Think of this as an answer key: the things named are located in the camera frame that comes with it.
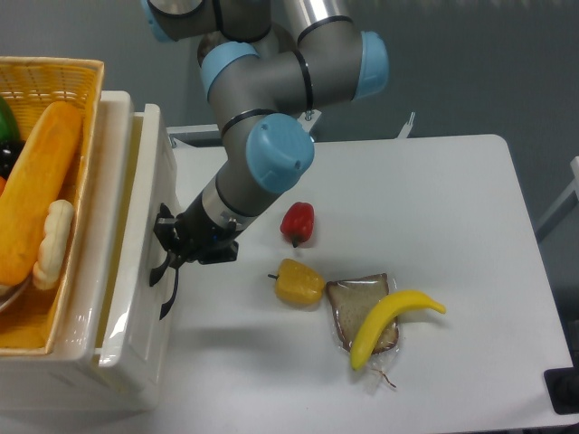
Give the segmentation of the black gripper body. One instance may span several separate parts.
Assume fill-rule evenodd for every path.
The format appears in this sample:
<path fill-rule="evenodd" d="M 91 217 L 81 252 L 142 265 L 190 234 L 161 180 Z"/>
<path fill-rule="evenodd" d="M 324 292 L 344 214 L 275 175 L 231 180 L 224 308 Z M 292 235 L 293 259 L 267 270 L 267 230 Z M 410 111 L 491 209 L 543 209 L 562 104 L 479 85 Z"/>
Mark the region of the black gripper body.
<path fill-rule="evenodd" d="M 175 216 L 173 226 L 154 224 L 153 231 L 166 252 L 180 252 L 187 263 L 209 265 L 237 259 L 237 222 L 229 220 L 224 227 L 218 225 L 207 215 L 200 199 Z"/>

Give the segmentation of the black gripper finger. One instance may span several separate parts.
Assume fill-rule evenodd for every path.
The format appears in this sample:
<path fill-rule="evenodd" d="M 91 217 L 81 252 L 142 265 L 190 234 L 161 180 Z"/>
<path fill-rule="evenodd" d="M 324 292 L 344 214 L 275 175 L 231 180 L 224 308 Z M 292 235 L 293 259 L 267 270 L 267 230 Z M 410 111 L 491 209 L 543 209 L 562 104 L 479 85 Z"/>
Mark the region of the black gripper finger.
<path fill-rule="evenodd" d="M 175 216 L 171 213 L 169 207 L 165 203 L 161 203 L 157 213 L 155 225 L 173 226 L 175 224 Z"/>
<path fill-rule="evenodd" d="M 180 252 L 169 250 L 163 262 L 165 268 L 179 269 L 185 263 L 185 256 Z"/>

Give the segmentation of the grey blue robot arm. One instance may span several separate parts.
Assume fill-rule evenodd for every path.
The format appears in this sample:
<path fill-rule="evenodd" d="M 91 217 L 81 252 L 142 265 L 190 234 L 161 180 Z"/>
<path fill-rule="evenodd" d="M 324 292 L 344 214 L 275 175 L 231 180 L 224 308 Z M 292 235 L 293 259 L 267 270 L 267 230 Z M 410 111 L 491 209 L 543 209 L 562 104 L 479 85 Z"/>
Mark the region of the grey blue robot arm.
<path fill-rule="evenodd" d="M 237 237 L 292 188 L 314 157 L 299 117 L 382 91 L 389 59 L 382 38 L 358 30 L 341 1 L 287 1 L 289 29 L 268 1 L 146 1 L 161 41 L 198 35 L 218 43 L 200 62 L 227 159 L 188 208 L 162 208 L 155 234 L 164 269 L 235 258 Z"/>

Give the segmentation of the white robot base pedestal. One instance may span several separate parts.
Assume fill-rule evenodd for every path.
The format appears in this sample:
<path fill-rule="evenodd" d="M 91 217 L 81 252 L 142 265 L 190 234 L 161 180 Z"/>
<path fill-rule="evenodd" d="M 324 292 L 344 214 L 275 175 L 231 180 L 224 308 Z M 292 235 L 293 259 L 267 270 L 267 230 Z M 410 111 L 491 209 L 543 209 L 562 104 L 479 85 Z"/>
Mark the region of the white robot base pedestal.
<path fill-rule="evenodd" d="M 196 59 L 199 66 L 203 65 L 205 57 L 215 47 L 229 42 L 225 35 L 220 32 L 207 33 L 203 36 L 197 47 Z M 271 57 L 274 54 L 290 52 L 297 48 L 289 31 L 281 25 L 273 23 L 269 32 L 260 40 L 250 42 L 261 57 Z"/>

